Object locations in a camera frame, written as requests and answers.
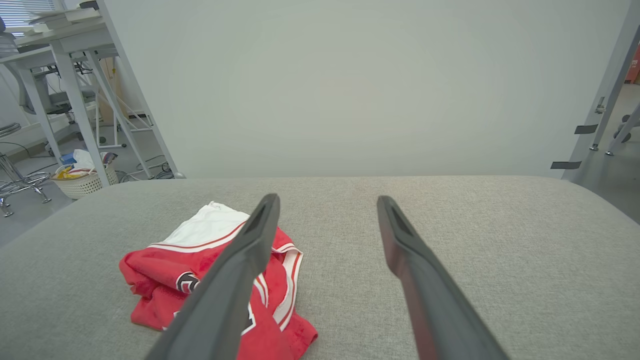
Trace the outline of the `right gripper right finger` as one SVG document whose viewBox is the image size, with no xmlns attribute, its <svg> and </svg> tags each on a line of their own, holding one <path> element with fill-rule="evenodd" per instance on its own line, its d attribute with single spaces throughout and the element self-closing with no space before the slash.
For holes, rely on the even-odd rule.
<svg viewBox="0 0 640 360">
<path fill-rule="evenodd" d="M 377 216 L 388 268 L 400 280 L 421 360 L 507 360 L 435 253 L 398 203 L 377 199 Z"/>
</svg>

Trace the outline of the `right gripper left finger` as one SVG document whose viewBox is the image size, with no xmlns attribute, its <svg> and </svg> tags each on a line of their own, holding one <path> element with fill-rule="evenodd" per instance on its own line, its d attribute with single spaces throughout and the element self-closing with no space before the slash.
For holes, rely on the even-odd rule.
<svg viewBox="0 0 640 360">
<path fill-rule="evenodd" d="M 278 194 L 266 194 L 259 201 L 149 351 L 148 360 L 237 358 L 254 280 L 269 262 L 280 213 Z"/>
</svg>

